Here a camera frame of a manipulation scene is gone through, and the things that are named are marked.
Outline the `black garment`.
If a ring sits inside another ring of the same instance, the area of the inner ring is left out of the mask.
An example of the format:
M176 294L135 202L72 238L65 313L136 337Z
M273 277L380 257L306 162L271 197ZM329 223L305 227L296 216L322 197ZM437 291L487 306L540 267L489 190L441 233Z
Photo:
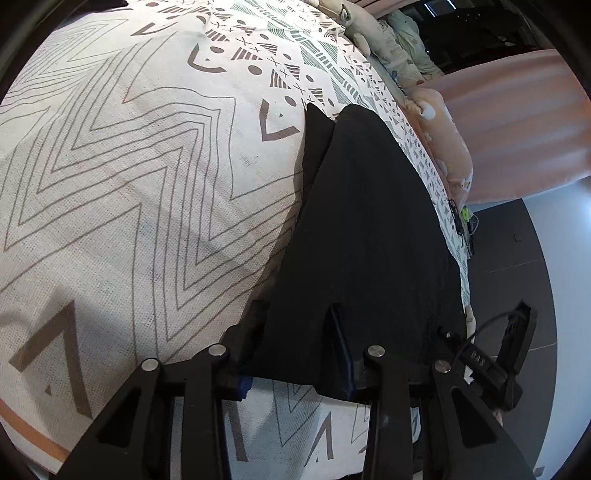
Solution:
M373 111L308 105L304 188L276 281L252 305L240 365L339 400L367 386L373 345L428 365L464 335L460 269L430 194Z

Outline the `white bedside box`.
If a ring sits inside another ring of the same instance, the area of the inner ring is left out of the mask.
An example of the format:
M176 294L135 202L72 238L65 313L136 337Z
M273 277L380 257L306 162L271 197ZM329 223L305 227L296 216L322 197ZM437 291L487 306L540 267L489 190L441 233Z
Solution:
M474 255L474 239L473 236L478 229L479 219L477 215L467 206L464 206L460 211L460 219L464 231L464 239L467 249L467 258L471 259Z

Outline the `pink curtain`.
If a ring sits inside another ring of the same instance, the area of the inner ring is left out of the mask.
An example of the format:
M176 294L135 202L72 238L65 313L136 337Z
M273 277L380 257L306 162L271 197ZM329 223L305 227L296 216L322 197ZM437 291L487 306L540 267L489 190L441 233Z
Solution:
M362 1L438 91L473 162L472 205L590 174L587 1Z

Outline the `patterned white bed quilt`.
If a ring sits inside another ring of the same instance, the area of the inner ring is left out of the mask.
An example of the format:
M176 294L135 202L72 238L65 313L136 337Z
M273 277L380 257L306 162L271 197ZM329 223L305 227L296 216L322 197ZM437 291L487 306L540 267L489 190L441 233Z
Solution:
M136 365L190 358L270 285L304 108L387 124L466 268L390 84L301 1L130 1L55 30L1 104L1 424L56 472Z

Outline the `crumpled light green blanket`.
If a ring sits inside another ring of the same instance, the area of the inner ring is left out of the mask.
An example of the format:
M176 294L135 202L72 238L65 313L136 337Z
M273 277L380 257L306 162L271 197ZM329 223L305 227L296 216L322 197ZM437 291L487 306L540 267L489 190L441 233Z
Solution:
M379 45L374 55L403 89L444 76L429 56L417 23L401 10L391 11L379 21Z

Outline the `grey plush toy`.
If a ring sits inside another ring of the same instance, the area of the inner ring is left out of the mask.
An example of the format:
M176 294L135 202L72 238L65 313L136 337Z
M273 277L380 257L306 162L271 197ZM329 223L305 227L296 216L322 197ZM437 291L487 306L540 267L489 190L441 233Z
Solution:
M342 0L320 0L317 5L325 15L345 28L346 36L353 42L363 56L370 57L372 50L363 35L362 8L355 3Z

